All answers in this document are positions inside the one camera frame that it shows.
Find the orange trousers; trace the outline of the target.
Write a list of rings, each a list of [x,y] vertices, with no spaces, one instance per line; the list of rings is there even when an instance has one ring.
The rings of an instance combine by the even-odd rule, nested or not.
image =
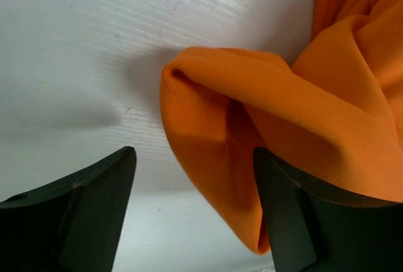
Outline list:
[[[340,188],[402,201],[402,0],[316,0],[312,41],[293,65],[187,48],[163,68],[159,97],[177,160],[256,254],[270,244],[255,147]]]

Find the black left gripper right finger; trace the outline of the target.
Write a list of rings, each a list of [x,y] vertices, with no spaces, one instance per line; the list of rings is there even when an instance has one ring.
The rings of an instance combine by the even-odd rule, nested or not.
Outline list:
[[[275,270],[402,270],[401,203],[339,188],[261,147],[253,168]]]

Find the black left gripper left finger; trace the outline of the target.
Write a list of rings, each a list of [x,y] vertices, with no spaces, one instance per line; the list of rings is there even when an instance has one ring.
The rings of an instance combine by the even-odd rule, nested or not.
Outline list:
[[[136,162],[123,147],[1,202],[1,271],[111,271]]]

